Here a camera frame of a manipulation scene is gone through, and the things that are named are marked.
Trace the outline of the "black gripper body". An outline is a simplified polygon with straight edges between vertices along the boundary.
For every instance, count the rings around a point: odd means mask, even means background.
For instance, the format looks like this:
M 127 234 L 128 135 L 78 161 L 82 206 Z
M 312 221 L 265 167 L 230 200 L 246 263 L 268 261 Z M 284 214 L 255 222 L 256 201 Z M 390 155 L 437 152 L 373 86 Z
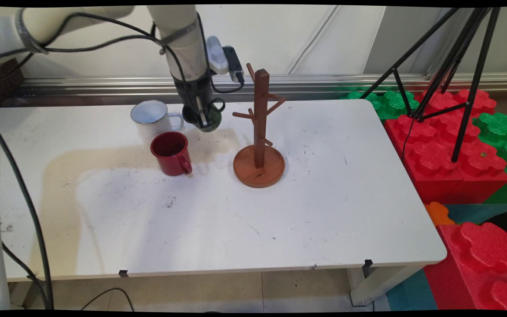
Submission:
M 176 77 L 173 77 L 173 80 L 177 94 L 179 94 L 185 107 L 189 107 L 192 111 L 198 113 L 200 109 L 197 100 L 199 99 L 202 110 L 212 108 L 213 97 L 209 73 L 205 73 L 195 80 L 186 79 L 185 82 Z

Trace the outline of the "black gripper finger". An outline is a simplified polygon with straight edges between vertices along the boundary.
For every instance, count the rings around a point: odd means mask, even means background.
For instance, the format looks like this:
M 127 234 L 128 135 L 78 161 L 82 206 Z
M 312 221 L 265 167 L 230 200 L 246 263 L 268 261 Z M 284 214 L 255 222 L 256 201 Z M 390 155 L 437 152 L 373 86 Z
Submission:
M 214 129 L 214 121 L 210 115 L 208 106 L 199 106 L 196 110 L 192 110 L 194 117 L 193 125 L 201 130 L 201 132 L 212 132 Z

